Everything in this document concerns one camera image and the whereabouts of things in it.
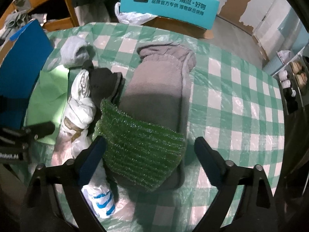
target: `metal bolt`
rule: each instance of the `metal bolt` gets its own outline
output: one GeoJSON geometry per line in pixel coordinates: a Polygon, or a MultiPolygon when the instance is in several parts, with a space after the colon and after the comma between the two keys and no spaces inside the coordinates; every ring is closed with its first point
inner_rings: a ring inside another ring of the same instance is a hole
{"type": "Polygon", "coordinates": [[[74,159],[68,159],[66,162],[65,162],[65,164],[66,165],[72,165],[74,163],[74,159]]]}
{"type": "Polygon", "coordinates": [[[41,170],[43,167],[45,167],[45,165],[43,163],[40,163],[37,165],[37,169],[41,170]]]}
{"type": "Polygon", "coordinates": [[[263,170],[263,167],[261,165],[255,165],[255,168],[259,171],[262,171],[263,170]]]}
{"type": "Polygon", "coordinates": [[[27,143],[23,143],[23,144],[22,144],[22,148],[23,148],[23,149],[27,149],[28,147],[29,147],[29,146],[28,146],[27,143]]]}
{"type": "Polygon", "coordinates": [[[234,166],[234,162],[229,159],[225,161],[225,164],[227,164],[229,167],[234,166]]]}

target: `gray floor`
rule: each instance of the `gray floor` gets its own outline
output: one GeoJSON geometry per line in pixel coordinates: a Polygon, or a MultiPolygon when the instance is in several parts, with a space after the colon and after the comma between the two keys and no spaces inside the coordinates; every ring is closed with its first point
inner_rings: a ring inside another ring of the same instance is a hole
{"type": "Polygon", "coordinates": [[[250,35],[219,17],[216,17],[212,30],[213,39],[200,40],[231,52],[262,69],[262,55],[250,35]]]}

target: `brown shoe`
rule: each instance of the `brown shoe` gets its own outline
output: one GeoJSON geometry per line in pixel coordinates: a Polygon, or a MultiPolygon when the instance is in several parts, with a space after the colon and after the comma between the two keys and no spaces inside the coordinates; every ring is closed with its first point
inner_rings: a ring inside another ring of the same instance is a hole
{"type": "Polygon", "coordinates": [[[290,65],[295,75],[302,71],[302,66],[299,62],[290,62],[290,65]]]}
{"type": "Polygon", "coordinates": [[[298,86],[299,86],[299,90],[301,92],[302,95],[305,95],[307,93],[307,88],[306,88],[306,84],[307,84],[307,75],[306,73],[301,73],[301,74],[297,74],[295,76],[296,78],[296,81],[298,83],[298,86]]]}

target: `plastic tablecloth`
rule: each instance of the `plastic tablecloth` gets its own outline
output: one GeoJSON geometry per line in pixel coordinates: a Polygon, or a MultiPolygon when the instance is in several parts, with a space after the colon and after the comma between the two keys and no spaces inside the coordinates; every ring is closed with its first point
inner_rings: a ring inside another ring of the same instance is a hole
{"type": "MultiPolygon", "coordinates": [[[[205,137],[225,160],[244,167],[263,165],[274,193],[284,146],[282,101],[275,79],[241,58],[195,38],[147,26],[116,23],[91,23],[48,33],[55,49],[43,69],[59,65],[60,48],[72,35],[81,36],[90,43],[90,56],[95,66],[122,72],[126,85],[141,62],[136,53],[141,42],[180,42],[190,47],[197,59],[191,72],[183,186],[175,191],[142,193],[112,185],[117,201],[115,214],[100,219],[107,231],[192,231],[217,193],[194,153],[194,140],[199,136],[205,137]]],[[[76,69],[70,71],[69,87],[77,73],[76,69]]],[[[53,146],[36,142],[32,149],[33,163],[13,166],[13,169],[28,184],[37,163],[50,165],[52,152],[53,146]]],[[[231,223],[241,193],[239,187],[224,225],[231,223]]],[[[66,218],[74,222],[61,190],[59,198],[66,218]]]]}

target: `blue stripe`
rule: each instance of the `blue stripe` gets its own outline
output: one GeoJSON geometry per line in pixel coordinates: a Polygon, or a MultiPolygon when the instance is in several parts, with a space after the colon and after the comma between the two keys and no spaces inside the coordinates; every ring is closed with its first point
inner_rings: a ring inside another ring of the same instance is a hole
{"type": "Polygon", "coordinates": [[[115,210],[115,203],[113,204],[111,209],[106,212],[106,215],[111,215],[111,213],[113,213],[114,210],[115,210]]]}
{"type": "Polygon", "coordinates": [[[106,194],[99,194],[95,197],[93,197],[93,199],[100,199],[101,197],[107,196],[109,194],[109,191],[106,194]]]}
{"type": "Polygon", "coordinates": [[[100,204],[100,203],[96,203],[98,208],[105,208],[107,206],[107,204],[112,200],[112,197],[113,197],[113,194],[111,193],[110,196],[109,196],[109,199],[104,202],[103,204],[100,204]]]}

